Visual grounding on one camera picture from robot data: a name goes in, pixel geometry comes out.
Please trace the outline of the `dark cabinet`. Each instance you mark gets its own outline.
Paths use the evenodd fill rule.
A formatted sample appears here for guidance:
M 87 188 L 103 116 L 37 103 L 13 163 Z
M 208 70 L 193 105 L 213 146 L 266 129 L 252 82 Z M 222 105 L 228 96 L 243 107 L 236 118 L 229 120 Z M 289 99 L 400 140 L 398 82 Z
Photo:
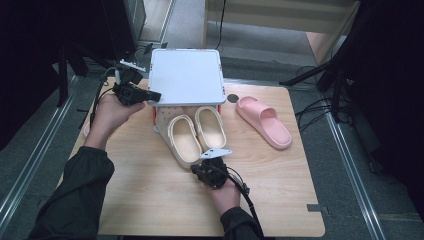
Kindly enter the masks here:
M 146 21 L 144 0 L 101 0 L 114 60 L 134 53 Z

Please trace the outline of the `person's left hand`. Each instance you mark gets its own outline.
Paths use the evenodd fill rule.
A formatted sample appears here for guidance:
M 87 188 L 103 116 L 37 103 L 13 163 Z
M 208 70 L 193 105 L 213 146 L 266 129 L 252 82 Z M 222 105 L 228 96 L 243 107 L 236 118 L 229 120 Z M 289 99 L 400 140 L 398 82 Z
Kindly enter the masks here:
M 116 95 L 107 94 L 103 96 L 99 101 L 94 122 L 90 127 L 84 145 L 105 150 L 108 139 L 114 131 L 124 124 L 132 114 L 141 111 L 144 107 L 144 103 L 124 106 Z

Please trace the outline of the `black tripod stand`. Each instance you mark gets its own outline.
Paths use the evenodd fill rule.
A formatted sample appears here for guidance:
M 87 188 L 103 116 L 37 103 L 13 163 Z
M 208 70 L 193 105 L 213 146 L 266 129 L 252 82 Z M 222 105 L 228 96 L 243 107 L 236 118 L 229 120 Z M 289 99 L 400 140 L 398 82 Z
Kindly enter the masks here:
M 341 111 L 340 100 L 342 93 L 342 85 L 346 80 L 346 69 L 350 55 L 347 51 L 339 50 L 330 60 L 325 63 L 312 68 L 311 70 L 296 76 L 293 79 L 280 81 L 282 86 L 294 86 L 308 78 L 321 74 L 316 87 L 319 92 L 325 92 L 333 87 L 330 113 L 333 119 L 341 122 L 339 113 Z

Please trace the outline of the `white shoe rack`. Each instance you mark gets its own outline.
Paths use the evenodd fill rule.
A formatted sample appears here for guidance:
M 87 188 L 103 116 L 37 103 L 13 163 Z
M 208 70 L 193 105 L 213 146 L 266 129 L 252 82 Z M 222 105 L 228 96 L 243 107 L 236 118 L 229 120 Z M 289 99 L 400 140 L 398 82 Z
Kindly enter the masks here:
M 220 54 L 213 49 L 155 49 L 148 89 L 161 94 L 150 100 L 153 126 L 161 107 L 219 106 L 226 101 Z

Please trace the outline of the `cream perforated clog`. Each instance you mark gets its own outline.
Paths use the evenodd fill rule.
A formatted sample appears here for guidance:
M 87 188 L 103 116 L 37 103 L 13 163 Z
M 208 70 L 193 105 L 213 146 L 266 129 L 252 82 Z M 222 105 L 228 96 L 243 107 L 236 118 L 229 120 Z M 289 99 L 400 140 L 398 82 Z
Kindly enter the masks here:
M 211 106 L 202 106 L 195 112 L 195 125 L 202 149 L 224 148 L 227 138 L 218 111 Z
M 199 162 L 202 148 L 194 123 L 182 107 L 159 107 L 156 127 L 181 167 L 189 169 Z

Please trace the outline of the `small black plug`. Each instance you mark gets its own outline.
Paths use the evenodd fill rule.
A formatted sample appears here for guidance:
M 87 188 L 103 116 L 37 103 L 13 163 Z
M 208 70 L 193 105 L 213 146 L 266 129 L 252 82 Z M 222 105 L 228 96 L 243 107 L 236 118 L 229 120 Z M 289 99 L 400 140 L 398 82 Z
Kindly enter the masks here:
M 144 47 L 144 55 L 151 53 L 154 49 L 166 49 L 168 46 L 167 42 L 163 43 L 149 43 Z

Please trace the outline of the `person's right hand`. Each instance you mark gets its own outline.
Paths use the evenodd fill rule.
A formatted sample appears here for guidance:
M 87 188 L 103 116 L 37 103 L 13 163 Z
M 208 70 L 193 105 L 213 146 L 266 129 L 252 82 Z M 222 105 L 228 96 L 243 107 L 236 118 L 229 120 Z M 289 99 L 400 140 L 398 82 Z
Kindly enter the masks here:
M 207 187 L 207 191 L 220 215 L 240 206 L 241 193 L 230 179 L 221 188 Z

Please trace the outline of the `metal floor rail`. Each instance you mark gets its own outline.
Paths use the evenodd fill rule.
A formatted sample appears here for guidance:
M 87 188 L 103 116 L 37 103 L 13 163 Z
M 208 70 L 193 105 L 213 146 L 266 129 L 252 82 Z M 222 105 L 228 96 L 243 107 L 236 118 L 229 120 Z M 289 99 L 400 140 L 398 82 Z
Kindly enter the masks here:
M 50 121 L 44 129 L 40 139 L 27 158 L 20 174 L 15 180 L 11 190 L 0 205 L 0 238 L 9 225 L 20 201 L 30 185 L 41 161 L 62 124 L 71 104 L 74 100 L 75 91 L 80 85 L 81 78 L 74 75 L 69 81 L 69 96 L 61 107 L 56 107 Z
M 370 195 L 366 190 L 366 186 L 358 172 L 354 158 L 345 140 L 345 136 L 342 133 L 340 124 L 336 122 L 331 112 L 328 113 L 326 119 L 371 239 L 387 240 Z

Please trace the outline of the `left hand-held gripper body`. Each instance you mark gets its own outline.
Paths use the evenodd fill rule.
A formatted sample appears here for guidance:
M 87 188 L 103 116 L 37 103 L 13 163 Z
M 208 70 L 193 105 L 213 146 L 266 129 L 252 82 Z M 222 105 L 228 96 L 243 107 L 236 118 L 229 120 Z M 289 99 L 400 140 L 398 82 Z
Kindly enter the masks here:
M 132 62 L 124 59 L 119 61 L 119 66 L 115 69 L 113 92 L 122 105 L 130 106 L 147 100 L 146 91 L 138 87 L 143 79 L 141 71 L 143 68 Z

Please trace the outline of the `light wooden furniture frame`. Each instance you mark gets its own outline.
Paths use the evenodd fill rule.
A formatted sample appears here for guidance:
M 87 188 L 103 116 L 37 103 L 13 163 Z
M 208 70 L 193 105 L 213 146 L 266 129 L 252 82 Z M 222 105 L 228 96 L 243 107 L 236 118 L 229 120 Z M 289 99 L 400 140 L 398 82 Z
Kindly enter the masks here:
M 315 60 L 323 63 L 347 35 L 359 0 L 205 0 L 205 20 L 304 31 Z

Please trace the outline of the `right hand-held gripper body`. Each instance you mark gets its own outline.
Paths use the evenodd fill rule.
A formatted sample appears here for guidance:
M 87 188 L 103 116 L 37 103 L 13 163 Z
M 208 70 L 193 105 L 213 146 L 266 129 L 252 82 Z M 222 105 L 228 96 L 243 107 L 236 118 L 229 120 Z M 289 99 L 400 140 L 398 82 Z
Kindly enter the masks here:
M 212 148 L 200 155 L 202 171 L 196 174 L 198 179 L 204 184 L 213 187 L 222 187 L 227 178 L 227 166 L 222 157 L 231 154 L 230 149 Z

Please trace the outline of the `black metal stand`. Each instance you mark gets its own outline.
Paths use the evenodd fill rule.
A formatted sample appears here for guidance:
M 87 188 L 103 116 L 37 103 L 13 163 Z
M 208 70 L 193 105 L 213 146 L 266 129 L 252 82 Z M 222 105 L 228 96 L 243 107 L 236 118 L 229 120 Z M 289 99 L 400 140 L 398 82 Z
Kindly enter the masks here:
M 68 99 L 68 66 L 71 66 L 74 73 L 78 76 L 86 76 L 88 74 L 88 67 L 85 63 L 84 58 L 88 57 L 98 65 L 109 69 L 115 67 L 105 59 L 97 56 L 92 51 L 76 43 L 64 44 L 58 53 L 58 89 L 59 89 L 59 100 L 57 103 L 58 107 L 62 107 L 65 101 Z

